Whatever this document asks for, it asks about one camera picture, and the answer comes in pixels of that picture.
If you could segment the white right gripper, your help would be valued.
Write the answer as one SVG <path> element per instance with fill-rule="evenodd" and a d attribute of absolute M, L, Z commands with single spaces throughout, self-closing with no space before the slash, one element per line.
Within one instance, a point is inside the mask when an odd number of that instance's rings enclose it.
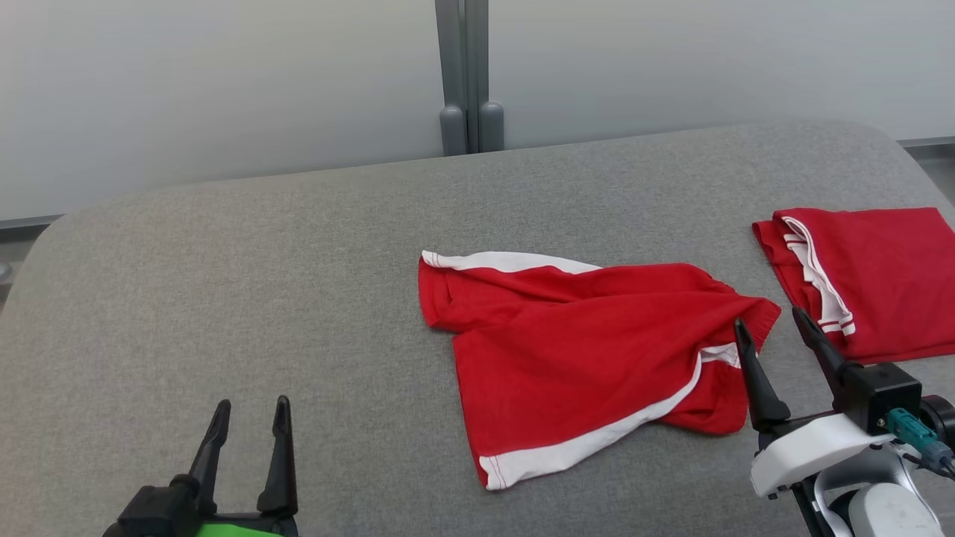
<path fill-rule="evenodd" d="M 821 367 L 833 407 L 846 407 L 843 375 L 850 361 L 806 310 L 792 307 L 792 319 Z M 768 380 L 740 318 L 734 334 L 751 426 L 773 432 L 791 418 L 790 408 Z M 896 436 L 867 434 L 846 415 L 814 418 L 776 439 L 760 434 L 750 480 L 760 497 L 792 496 L 810 537 L 896 537 Z"/>

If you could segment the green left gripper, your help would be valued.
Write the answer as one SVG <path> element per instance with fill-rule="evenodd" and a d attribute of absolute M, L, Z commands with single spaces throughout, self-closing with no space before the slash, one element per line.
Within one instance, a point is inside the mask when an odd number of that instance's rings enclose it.
<path fill-rule="evenodd" d="M 189 470 L 198 483 L 198 513 L 215 515 L 214 492 L 219 452 L 228 439 L 231 403 L 221 400 L 209 422 Z M 272 422 L 274 445 L 266 484 L 258 496 L 259 513 L 215 515 L 202 521 L 194 537 L 299 537 L 294 516 L 298 512 L 291 404 L 286 395 L 277 399 Z"/>

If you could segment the grey partition post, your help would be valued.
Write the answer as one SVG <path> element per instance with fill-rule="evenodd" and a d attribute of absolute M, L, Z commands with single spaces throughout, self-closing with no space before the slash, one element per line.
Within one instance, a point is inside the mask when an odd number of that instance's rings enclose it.
<path fill-rule="evenodd" d="M 433 0 L 445 157 L 504 150 L 504 106 L 490 98 L 489 0 Z"/>

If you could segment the red shorts white side stripes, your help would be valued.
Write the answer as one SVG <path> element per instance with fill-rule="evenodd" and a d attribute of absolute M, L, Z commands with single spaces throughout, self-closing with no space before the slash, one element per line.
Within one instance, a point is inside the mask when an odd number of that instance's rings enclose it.
<path fill-rule="evenodd" d="M 423 251 L 417 284 L 427 326 L 451 334 L 470 450 L 491 492 L 566 471 L 652 421 L 740 431 L 734 325 L 761 348 L 781 313 L 690 264 Z"/>

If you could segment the grey partition base rail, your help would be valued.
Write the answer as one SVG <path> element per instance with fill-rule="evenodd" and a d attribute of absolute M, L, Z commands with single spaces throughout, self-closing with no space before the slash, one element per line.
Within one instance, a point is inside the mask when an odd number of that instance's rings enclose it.
<path fill-rule="evenodd" d="M 955 160 L 955 136 L 904 139 L 898 144 L 917 162 Z"/>
<path fill-rule="evenodd" d="M 62 215 L 0 219 L 0 242 L 34 241 Z"/>

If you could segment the red basketball jersey white sleeves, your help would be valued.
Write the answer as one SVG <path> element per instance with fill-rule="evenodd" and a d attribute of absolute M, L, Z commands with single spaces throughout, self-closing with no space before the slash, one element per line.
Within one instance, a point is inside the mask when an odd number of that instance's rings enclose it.
<path fill-rule="evenodd" d="M 751 229 L 792 305 L 842 356 L 955 356 L 955 230 L 940 211 L 791 208 Z"/>

